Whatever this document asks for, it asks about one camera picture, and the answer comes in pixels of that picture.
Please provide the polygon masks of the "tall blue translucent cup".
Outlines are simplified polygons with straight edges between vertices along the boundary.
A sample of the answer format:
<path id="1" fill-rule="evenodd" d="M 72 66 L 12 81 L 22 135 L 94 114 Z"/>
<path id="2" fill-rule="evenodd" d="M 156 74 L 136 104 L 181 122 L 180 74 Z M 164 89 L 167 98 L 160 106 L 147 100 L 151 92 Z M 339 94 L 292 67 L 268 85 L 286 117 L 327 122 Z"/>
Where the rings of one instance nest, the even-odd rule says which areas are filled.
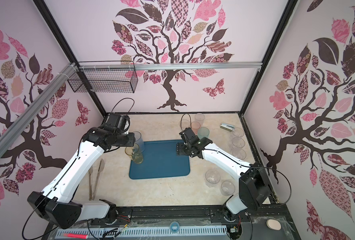
<path id="1" fill-rule="evenodd" d="M 133 146 L 132 153 L 143 152 L 145 150 L 145 144 L 142 138 L 142 134 L 140 132 L 135 131 L 134 136 L 135 136 L 135 143 Z"/>

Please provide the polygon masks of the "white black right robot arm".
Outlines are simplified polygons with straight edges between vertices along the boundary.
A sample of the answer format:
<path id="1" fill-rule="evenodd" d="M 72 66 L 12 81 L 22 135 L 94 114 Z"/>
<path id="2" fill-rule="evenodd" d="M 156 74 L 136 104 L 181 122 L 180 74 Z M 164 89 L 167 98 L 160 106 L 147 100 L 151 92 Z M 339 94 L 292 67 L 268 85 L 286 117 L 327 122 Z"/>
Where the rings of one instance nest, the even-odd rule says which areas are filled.
<path id="1" fill-rule="evenodd" d="M 217 165 L 237 181 L 238 193 L 232 195 L 221 207 L 223 217 L 231 222 L 244 210 L 258 210 L 272 192 L 272 186 L 264 167 L 250 164 L 227 153 L 212 140 L 200 139 L 191 128 L 179 133 L 183 142 L 178 143 L 178 156 L 198 157 Z"/>

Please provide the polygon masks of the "yellow translucent glass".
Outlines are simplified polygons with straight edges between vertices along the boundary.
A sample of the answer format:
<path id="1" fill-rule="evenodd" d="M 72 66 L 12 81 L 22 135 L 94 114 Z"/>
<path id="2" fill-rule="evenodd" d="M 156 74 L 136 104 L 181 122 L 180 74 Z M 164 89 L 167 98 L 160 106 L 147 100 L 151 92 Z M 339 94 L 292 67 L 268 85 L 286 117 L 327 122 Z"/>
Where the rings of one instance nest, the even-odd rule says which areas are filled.
<path id="1" fill-rule="evenodd" d="M 136 143 L 132 147 L 126 147 L 125 153 L 135 164 L 141 164 L 144 161 L 141 149 Z"/>

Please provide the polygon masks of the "dark teal plastic tray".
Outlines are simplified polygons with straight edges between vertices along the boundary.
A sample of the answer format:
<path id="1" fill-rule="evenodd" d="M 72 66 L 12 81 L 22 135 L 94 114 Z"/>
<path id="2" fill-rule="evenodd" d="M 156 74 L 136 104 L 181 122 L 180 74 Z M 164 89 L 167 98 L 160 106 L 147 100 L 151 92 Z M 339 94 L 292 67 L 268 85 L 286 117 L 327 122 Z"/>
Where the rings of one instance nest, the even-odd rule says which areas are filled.
<path id="1" fill-rule="evenodd" d="M 132 180 L 184 177 L 190 173 L 189 156 L 177 155 L 177 144 L 182 140 L 144 142 L 143 162 L 131 163 Z"/>

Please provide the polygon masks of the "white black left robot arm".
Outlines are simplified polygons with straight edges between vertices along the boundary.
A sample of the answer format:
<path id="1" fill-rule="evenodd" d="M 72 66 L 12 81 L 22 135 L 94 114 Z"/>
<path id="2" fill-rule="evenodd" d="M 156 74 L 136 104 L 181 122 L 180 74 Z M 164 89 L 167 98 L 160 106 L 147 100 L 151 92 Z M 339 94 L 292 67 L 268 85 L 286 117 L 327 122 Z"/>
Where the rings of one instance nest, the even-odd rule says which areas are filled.
<path id="1" fill-rule="evenodd" d="M 118 215 L 115 204 L 107 200 L 80 204 L 72 199 L 81 180 L 102 154 L 111 147 L 134 145 L 135 135 L 129 132 L 130 124 L 129 116 L 109 113 L 99 127 L 89 129 L 60 173 L 41 192 L 28 196 L 35 213 L 61 229 L 93 219 L 114 223 Z"/>

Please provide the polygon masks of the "green translucent cup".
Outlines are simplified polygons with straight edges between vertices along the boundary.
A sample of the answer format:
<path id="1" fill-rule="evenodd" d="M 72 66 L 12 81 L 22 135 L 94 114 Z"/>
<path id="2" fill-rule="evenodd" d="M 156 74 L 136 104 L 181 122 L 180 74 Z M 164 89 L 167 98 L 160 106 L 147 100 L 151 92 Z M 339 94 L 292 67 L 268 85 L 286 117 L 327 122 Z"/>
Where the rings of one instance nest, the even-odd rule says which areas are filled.
<path id="1" fill-rule="evenodd" d="M 197 131 L 197 136 L 202 139 L 202 138 L 208 138 L 209 137 L 209 129 L 206 127 L 201 127 Z"/>

